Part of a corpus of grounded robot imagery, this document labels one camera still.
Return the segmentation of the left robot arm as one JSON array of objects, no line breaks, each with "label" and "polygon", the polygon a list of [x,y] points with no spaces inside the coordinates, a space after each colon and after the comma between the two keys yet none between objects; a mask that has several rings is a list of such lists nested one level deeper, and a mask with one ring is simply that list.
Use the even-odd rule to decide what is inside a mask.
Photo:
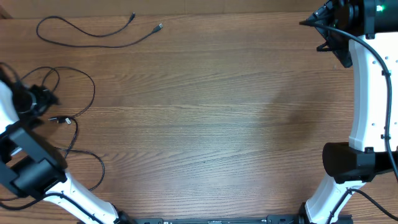
[{"label": "left robot arm", "polygon": [[83,223],[134,223],[75,180],[65,158],[33,131],[57,102],[45,87],[27,88],[1,74],[1,184],[19,198],[54,203]]}]

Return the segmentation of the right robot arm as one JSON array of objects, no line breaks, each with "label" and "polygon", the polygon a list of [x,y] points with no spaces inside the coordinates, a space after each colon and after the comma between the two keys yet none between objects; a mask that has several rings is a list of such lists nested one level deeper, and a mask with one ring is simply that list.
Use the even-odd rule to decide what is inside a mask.
[{"label": "right robot arm", "polygon": [[397,1],[328,1],[303,25],[324,38],[354,71],[354,118],[346,142],[324,145],[325,176],[296,215],[269,215],[267,223],[351,223],[341,211],[375,176],[397,172]]}]

